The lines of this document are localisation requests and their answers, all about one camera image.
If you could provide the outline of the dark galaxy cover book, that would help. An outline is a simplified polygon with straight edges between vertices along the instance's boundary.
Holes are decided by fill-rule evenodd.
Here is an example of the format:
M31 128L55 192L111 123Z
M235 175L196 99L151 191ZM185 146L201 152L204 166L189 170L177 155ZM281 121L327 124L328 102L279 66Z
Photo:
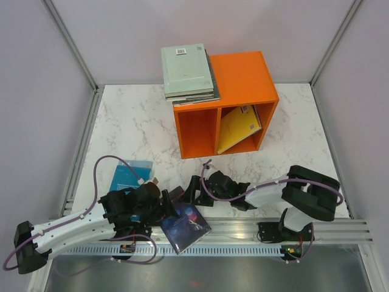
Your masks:
M180 255L209 234L212 228L195 205L173 203L173 206L179 218L165 218L160 226L175 253Z

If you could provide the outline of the teal ocean cover book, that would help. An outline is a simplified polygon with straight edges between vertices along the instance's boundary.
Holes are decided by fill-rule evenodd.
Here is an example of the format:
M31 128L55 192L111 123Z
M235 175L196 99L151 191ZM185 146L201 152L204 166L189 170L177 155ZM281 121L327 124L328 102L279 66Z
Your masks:
M106 218L114 224L128 224L133 221L133 209L146 197L159 198L160 191L152 183L139 185L137 180L150 179L151 164L139 165L136 161L120 162L115 171L107 195L101 199Z

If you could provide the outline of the yellow book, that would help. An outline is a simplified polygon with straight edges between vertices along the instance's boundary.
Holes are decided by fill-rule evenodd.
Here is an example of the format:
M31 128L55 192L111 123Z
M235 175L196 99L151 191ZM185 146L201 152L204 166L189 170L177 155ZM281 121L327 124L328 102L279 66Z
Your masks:
M222 154L262 129L253 105L238 106L221 118L217 154Z

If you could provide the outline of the Alice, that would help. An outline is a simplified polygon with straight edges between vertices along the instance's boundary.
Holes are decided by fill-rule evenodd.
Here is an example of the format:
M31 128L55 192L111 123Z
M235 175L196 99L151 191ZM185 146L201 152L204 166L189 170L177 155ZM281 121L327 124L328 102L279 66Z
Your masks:
M212 68L209 54L207 53L207 51L205 51L205 54L207 57L207 63L209 66L210 75L211 75L212 82L213 82L213 92L211 94L201 94L200 96L197 96L197 97L190 96L189 98L187 98L185 100L172 101L173 106L196 105L196 104L205 103L205 102L215 102L215 101L219 101L221 99L221 95L219 93L218 85L216 82L216 77L214 74L214 70Z

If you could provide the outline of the dark blue book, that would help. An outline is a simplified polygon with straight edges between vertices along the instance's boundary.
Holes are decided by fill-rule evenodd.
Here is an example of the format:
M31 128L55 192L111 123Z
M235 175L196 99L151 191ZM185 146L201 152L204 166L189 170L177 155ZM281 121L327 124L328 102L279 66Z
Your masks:
M255 113L255 117L256 117L256 120L257 120L258 131L260 131L260 130L262 130L262 124L261 124L261 121L260 121L260 117L258 115L258 111L257 111L256 105L252 105L252 109L253 109L253 112Z

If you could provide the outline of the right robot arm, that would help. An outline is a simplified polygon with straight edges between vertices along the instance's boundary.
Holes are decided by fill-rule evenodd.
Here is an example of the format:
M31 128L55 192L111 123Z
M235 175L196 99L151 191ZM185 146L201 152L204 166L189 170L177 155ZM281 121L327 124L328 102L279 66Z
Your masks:
M337 206L344 202L337 180L300 165L293 165L287 174L258 186L236 182L219 170L207 176L209 168L206 162L201 174L191 177L178 202L212 207L215 201L222 201L240 211L288 203L290 206L278 221L259 223L262 243L310 241L314 238L312 222L332 222Z

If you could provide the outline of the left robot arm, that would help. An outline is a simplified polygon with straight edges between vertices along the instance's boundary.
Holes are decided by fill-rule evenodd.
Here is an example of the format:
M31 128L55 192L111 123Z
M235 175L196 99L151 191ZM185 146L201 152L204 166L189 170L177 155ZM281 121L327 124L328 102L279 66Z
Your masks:
M148 241L151 227L177 216L168 191L153 182L113 190L84 211L44 224L20 223L13 240L16 268L19 274L32 273L65 251L99 240Z

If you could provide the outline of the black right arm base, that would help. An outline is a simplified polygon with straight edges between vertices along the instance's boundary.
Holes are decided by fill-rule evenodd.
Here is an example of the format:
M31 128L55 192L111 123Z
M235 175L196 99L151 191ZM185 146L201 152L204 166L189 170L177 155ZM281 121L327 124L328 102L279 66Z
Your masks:
M277 222L259 222L257 226L256 237L261 243L274 244L284 241L284 237L278 230Z

